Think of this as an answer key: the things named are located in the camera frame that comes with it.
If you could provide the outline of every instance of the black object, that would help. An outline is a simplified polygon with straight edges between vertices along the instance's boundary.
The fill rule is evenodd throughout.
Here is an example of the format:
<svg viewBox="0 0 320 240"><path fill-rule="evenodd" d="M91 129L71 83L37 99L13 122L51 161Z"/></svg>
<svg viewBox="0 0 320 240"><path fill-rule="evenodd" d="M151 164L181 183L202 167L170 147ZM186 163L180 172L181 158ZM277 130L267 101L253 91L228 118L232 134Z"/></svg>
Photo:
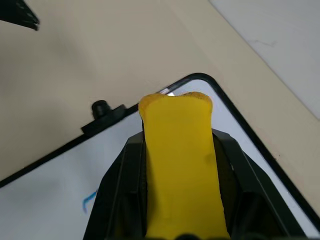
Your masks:
<svg viewBox="0 0 320 240"><path fill-rule="evenodd" d="M83 239L146 235L145 154L143 133L130 137L101 181Z"/></svg>
<svg viewBox="0 0 320 240"><path fill-rule="evenodd" d="M120 105L114 110L111 110L111 107L105 100L96 101L92 104L91 108L94 121L81 128L82 132L87 137L92 137L102 132L127 116L127 108L125 105Z"/></svg>
<svg viewBox="0 0 320 240"><path fill-rule="evenodd" d="M0 20L34 30L40 21L23 0L0 0Z"/></svg>
<svg viewBox="0 0 320 240"><path fill-rule="evenodd" d="M262 238L305 237L268 175L229 134L218 130L212 130L212 134L221 200L231 239L240 240L251 233ZM146 145L141 132L128 139L103 177L84 240L137 239L146 235L146 176ZM177 239L180 238L197 239L188 232Z"/></svg>
<svg viewBox="0 0 320 240"><path fill-rule="evenodd" d="M193 80L202 80L208 83L212 89L215 91L215 93L219 96L219 98L222 100L223 104L227 107L227 109L230 111L232 116L236 119L236 121L239 123L241 128L244 130L244 132L248 135L250 140L253 142L254 146L259 150L263 158L268 162L272 170L276 173L276 175L280 178L282 183L285 185L288 192L293 196L294 200L299 204L299 206L302 208L304 213L307 215L307 217L310 219L312 224L317 228L318 231L320 231L320 218L316 214L316 212L313 210L313 208L309 205L309 203L305 200L305 198L302 196L302 194L299 192L297 187L293 184L293 182L289 179L287 174L284 172L284 170L280 167L278 162L275 160L275 158L272 156L272 154L269 152L269 150L266 148L266 146L263 144L263 142L260 140L260 138L257 136L257 134L254 132L254 130L249 126L245 118L241 115L241 113L238 111L236 106L232 103L232 101L229 99L227 94L224 92L224 90L219 86L217 81L212 78L211 76L205 74L205 73L193 73L188 76L185 76L184 78L176 81L175 83L165 87L160 92L165 93L173 92L174 90L180 88L181 86L189 83ZM125 117L130 116L131 114L138 111L138 104L133 105L132 107L128 108L123 117L119 118L119 121L122 120ZM76 147L77 145L83 143L84 141L90 139L95 134L100 133L101 131L105 130L105 128L100 128L97 126L97 130L94 130L94 126L92 126L93 132L92 134L83 134L74 140L66 143L62 147L58 148L57 150L49 153L48 155L40 158L39 160L33 162L32 164L24 167L23 169L17 171L16 173L8 176L7 178L0 181L0 188L4 187L5 185L11 183L12 181L22 177L23 175L31 172L32 170L36 169L37 167L41 166L42 164L56 158L60 154L63 154L64 152Z"/></svg>
<svg viewBox="0 0 320 240"><path fill-rule="evenodd" d="M99 100L92 104L92 115L95 120L107 115L111 111L111 107L105 100Z"/></svg>

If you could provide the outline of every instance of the black knob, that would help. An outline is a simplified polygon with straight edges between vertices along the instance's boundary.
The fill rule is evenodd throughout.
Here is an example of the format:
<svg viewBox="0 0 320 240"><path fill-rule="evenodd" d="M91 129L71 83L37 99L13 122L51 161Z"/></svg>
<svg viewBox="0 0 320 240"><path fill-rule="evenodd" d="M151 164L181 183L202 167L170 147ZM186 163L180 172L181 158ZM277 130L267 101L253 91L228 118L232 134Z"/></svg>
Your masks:
<svg viewBox="0 0 320 240"><path fill-rule="evenodd" d="M92 115L95 120L107 115L111 112L111 107L105 100L99 100L92 104Z"/></svg>

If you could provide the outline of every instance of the whiteboard surface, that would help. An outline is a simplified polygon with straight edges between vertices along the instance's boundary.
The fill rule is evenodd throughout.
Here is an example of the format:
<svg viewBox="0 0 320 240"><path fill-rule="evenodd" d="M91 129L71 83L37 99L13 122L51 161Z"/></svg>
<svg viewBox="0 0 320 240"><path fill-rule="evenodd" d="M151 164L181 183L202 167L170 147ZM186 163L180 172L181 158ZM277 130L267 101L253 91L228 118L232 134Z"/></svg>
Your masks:
<svg viewBox="0 0 320 240"><path fill-rule="evenodd" d="M269 175L308 237L319 233L288 193L208 83L193 80L173 93L198 91L214 104L212 127L229 133L241 148ZM0 234L2 239L79 240L83 238L90 216L83 200L99 187L100 181L116 159L127 139L142 130L134 113L91 139L41 165L0 189Z"/></svg>

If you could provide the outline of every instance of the yellow sponge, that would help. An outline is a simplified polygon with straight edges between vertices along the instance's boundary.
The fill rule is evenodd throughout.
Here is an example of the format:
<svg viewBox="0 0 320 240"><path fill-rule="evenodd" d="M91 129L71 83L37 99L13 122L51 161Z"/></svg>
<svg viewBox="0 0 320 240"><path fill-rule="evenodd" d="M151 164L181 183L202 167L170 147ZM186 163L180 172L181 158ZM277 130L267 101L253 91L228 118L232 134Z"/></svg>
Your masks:
<svg viewBox="0 0 320 240"><path fill-rule="evenodd" d="M139 103L147 149L147 233L229 238L211 131L213 104L200 92L147 95Z"/></svg>

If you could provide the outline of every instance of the beige table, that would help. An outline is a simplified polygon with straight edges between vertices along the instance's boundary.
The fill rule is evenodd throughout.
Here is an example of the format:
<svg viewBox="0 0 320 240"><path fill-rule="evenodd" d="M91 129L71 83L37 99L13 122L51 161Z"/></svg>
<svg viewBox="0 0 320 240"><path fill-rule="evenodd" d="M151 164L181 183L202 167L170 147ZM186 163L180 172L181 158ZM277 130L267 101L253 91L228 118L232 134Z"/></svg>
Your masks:
<svg viewBox="0 0 320 240"><path fill-rule="evenodd" d="M28 1L40 31L0 22L0 178L81 134L90 105L131 106L214 77L320 213L320 123L206 0Z"/></svg>

